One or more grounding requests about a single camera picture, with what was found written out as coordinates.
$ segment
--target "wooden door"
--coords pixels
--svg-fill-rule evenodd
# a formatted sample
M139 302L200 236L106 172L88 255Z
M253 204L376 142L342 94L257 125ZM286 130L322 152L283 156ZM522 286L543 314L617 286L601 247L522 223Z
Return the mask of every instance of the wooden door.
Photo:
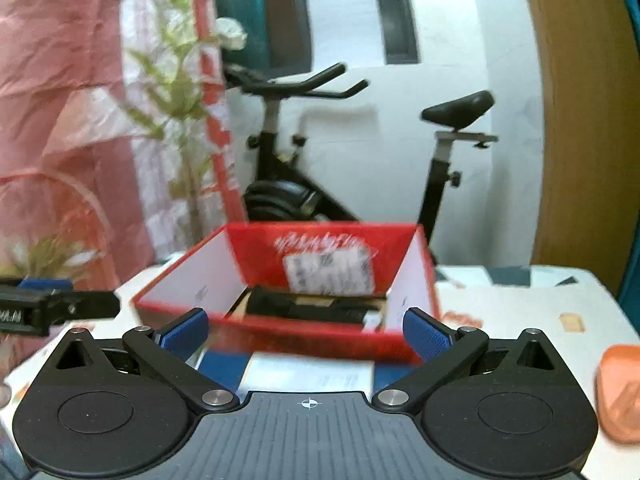
M529 0L545 163L532 262L581 267L614 294L640 207L640 62L623 0Z

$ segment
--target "red box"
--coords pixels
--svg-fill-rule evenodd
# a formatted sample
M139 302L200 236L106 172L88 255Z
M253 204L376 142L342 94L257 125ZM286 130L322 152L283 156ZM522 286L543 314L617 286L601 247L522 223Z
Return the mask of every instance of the red box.
M384 331L364 333L361 326L351 324L227 315L248 287L289 290L293 280L300 288L290 264L295 259L313 262L322 254L332 254L335 261L340 256L341 265L349 265L354 254L366 258L366 265L358 260L353 267L366 277L355 279L354 286L386 298ZM228 224L160 274L133 301L143 322L151 326L202 307L212 328L210 346L224 351L412 362L417 357L402 338L402 316L417 306L440 318L434 282L422 228L413 224Z

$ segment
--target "blue gripper pad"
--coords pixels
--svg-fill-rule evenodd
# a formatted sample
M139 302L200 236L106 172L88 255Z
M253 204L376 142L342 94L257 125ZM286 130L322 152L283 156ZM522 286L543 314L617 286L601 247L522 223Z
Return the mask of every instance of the blue gripper pad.
M28 288L29 290L74 290L74 284L70 280L25 278L20 282L18 288Z
M186 361L207 340L209 319L204 310L194 308L156 333L160 348Z
M416 352L423 361L429 361L439 356L452 345L451 336L441 332L433 324L409 309L402 319L402 335L404 340ZM444 330L453 333L453 330L443 326Z

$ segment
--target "white card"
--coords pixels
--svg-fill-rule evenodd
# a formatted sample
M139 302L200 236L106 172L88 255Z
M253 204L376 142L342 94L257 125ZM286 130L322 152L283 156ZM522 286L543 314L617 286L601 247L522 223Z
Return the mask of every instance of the white card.
M244 370L238 396L248 392L364 392L371 398L372 361L319 359L255 352Z

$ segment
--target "round disc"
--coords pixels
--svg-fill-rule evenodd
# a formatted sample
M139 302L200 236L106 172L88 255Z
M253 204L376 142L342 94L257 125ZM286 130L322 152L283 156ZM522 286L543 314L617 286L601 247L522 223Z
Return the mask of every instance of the round disc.
M489 375L436 390L422 412L422 426L453 462L510 479L546 478L582 466L597 433L577 384L494 383Z
M178 393L118 372L87 385L79 375L88 368L65 370L65 384L34 382L24 397L14 434L32 467L62 478L112 478L143 470L175 449L188 430Z

